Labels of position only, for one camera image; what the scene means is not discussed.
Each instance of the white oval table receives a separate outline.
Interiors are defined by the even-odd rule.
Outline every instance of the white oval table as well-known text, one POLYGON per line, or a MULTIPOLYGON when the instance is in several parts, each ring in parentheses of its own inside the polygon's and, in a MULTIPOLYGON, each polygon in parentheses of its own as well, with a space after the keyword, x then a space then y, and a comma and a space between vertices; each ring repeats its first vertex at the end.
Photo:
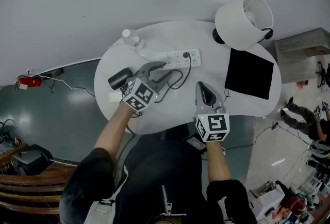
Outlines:
MULTIPOLYGON (((195 86, 198 81, 210 84, 225 99, 224 84, 229 65, 230 47, 220 45, 213 40, 214 28, 215 24, 211 22, 168 21, 137 30, 141 39, 144 39, 143 53, 200 49, 202 64, 191 68, 189 77, 180 89, 170 90, 160 104, 153 104, 143 111, 142 117, 131 119, 129 126, 133 131, 138 134, 150 134, 192 122, 196 111, 195 86)), ((230 90, 230 97, 225 101, 226 112, 230 115, 263 117, 277 105, 281 93, 281 74, 274 58, 260 44, 254 45, 247 51, 274 63, 269 99, 265 100, 230 90)), ((94 89, 98 106, 107 119, 111 118, 119 105, 119 102, 111 102, 109 99, 109 94, 114 91, 108 79, 126 67, 135 73, 146 62, 124 44, 111 47, 103 55, 96 69, 94 89)), ((184 75, 188 72, 188 68, 180 70, 184 75)), ((153 75, 157 77, 164 73, 164 71, 155 71, 153 75)), ((179 74, 173 74, 170 83, 178 77, 179 74)), ((167 86, 161 90, 160 97, 166 89, 167 86)))

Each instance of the fire extinguisher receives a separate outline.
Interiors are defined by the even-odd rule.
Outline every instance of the fire extinguisher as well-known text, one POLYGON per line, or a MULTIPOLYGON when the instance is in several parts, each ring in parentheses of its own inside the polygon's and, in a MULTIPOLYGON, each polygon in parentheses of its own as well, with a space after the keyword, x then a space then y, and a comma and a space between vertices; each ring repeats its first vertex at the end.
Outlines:
POLYGON ((18 87, 20 85, 27 85, 28 87, 38 87, 41 86, 41 81, 36 77, 19 77, 17 79, 18 87))

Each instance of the power strip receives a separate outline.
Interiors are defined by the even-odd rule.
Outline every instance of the power strip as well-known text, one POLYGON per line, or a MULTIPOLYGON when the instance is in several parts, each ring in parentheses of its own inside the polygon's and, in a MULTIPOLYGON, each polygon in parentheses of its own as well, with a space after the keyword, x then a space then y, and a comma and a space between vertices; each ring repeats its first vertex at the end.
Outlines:
POLYGON ((183 53, 188 52, 191 57, 191 66, 201 66, 201 54, 199 49, 171 51, 164 53, 157 53, 156 57, 159 61, 164 61, 167 64, 159 70, 168 70, 176 68, 189 67, 189 58, 185 58, 183 53))

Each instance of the white lamp shade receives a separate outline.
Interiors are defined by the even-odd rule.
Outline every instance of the white lamp shade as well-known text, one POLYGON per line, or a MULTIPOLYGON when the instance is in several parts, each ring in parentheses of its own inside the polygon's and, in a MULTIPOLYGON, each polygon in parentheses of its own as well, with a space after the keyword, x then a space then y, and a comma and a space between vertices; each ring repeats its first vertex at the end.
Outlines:
POLYGON ((262 29, 273 27, 273 14, 263 0, 237 0, 218 9, 215 23, 220 38, 228 46, 244 51, 270 31, 262 29))

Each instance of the plastic bottle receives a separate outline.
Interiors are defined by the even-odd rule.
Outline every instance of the plastic bottle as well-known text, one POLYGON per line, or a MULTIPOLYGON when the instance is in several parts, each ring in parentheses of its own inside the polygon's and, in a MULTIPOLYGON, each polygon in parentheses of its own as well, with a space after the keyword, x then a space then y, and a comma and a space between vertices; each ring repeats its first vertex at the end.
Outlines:
POLYGON ((123 30, 123 41, 136 51, 143 48, 143 40, 140 39, 139 35, 133 29, 123 30))

